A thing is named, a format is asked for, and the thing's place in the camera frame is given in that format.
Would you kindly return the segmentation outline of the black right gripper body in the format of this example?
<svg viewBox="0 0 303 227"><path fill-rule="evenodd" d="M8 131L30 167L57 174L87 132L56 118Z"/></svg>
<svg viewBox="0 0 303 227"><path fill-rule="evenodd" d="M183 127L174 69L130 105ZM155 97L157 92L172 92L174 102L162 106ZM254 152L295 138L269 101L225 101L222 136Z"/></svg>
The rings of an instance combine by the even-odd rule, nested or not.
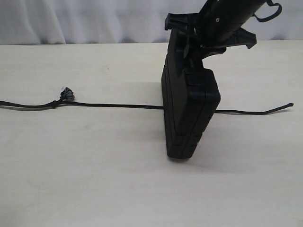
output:
<svg viewBox="0 0 303 227"><path fill-rule="evenodd" d="M256 10L255 0L208 0L198 13L169 13L165 30L185 35L184 57L203 51L205 58L239 45L250 49L257 43L256 35L243 29L242 25Z"/></svg>

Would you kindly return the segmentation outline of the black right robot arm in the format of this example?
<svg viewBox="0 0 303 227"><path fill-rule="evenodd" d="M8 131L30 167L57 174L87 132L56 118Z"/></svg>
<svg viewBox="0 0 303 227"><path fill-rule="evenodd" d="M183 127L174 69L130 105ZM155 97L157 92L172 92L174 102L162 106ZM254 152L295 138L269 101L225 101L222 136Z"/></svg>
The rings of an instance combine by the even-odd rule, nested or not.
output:
<svg viewBox="0 0 303 227"><path fill-rule="evenodd" d="M208 0L198 13L172 14L165 20L170 30L168 52L177 51L186 58L199 52L201 58L223 54L228 47L257 43L254 33L242 28L264 0Z"/></svg>

